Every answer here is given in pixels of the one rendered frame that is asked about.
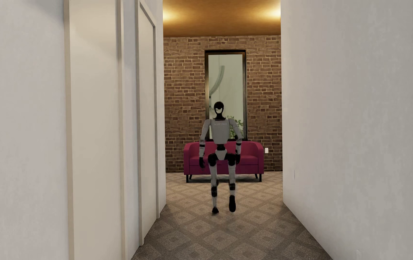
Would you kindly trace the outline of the dark pink sofa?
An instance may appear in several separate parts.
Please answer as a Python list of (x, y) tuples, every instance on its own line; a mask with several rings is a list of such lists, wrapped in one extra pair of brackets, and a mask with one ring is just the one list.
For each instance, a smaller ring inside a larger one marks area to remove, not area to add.
[[(183, 169), (186, 181), (192, 175), (210, 175), (207, 162), (208, 155), (215, 152), (216, 144), (207, 141), (205, 146), (205, 168), (199, 166), (199, 143), (187, 143), (183, 150)], [(260, 143), (243, 141), (241, 145), (240, 163), (236, 165), (236, 174), (254, 174), (259, 180), (264, 173), (264, 149)]]

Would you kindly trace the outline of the white black left robot leg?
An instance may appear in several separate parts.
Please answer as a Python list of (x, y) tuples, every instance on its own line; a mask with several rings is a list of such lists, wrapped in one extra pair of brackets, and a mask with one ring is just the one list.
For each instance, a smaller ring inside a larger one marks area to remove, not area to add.
[(218, 196), (218, 180), (217, 180), (217, 161), (218, 157), (215, 153), (208, 156), (208, 165), (211, 175), (211, 195), (212, 195), (212, 214), (217, 214), (219, 210), (217, 209), (217, 196)]

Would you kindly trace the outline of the white black robot leg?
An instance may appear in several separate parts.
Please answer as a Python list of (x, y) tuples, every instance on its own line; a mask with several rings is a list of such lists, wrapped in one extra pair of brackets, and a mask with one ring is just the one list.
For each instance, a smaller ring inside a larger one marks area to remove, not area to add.
[(236, 155), (227, 153), (225, 159), (228, 162), (228, 176), (229, 176), (229, 210), (236, 211)]
[(211, 175), (211, 195), (212, 195), (212, 214), (217, 214), (219, 210), (217, 209), (217, 196), (218, 196), (218, 180), (217, 180), (217, 161), (218, 157), (215, 153), (208, 156), (208, 165)]

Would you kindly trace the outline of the white black right robot leg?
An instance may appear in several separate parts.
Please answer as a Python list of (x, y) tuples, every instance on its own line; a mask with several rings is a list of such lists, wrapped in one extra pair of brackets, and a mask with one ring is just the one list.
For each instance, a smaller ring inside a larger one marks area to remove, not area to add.
[(228, 176), (229, 176), (229, 210), (236, 211), (236, 155), (227, 153), (225, 159), (228, 162)]

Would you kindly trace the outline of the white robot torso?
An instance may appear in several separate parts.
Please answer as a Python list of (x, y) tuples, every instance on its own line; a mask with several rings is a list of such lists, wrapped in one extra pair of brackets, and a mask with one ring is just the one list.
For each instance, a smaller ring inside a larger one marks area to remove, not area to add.
[(230, 127), (232, 118), (226, 118), (224, 120), (210, 119), (211, 135), (213, 142), (217, 145), (215, 151), (216, 161), (224, 160), (227, 154), (225, 144), (229, 139)]

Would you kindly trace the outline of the green plant behind window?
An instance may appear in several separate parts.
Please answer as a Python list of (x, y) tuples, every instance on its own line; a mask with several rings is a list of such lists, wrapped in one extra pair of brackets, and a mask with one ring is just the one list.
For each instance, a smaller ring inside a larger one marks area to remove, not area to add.
[[(244, 124), (243, 124), (243, 122), (240, 120), (240, 119), (235, 119), (233, 116), (227, 116), (227, 119), (230, 119), (230, 120), (234, 120), (235, 121), (235, 125), (237, 125), (237, 127), (238, 127), (238, 130), (239, 130), (239, 132), (240, 132), (240, 134), (241, 134), (241, 136), (242, 136), (242, 138), (244, 138), (245, 137), (245, 134), (244, 134)], [(234, 131), (234, 126), (233, 126), (233, 124), (232, 123), (229, 123), (229, 137), (228, 137), (228, 139), (236, 139), (238, 137), (238, 135), (237, 135), (237, 133), (235, 133), (235, 131)]]

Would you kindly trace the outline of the white closed door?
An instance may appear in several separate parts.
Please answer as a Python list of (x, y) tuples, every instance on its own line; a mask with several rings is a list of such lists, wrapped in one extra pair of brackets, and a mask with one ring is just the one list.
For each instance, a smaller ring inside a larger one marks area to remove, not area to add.
[(136, 0), (138, 177), (140, 246), (159, 218), (157, 51), (155, 17), (144, 0)]

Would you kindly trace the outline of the tall black framed window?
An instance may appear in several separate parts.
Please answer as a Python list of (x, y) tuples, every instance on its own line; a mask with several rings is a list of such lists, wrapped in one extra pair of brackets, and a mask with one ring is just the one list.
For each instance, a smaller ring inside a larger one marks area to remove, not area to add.
[(216, 116), (214, 104), (225, 105), (223, 117), (233, 116), (244, 124), (243, 138), (247, 140), (246, 51), (205, 51), (205, 107), (206, 119)]

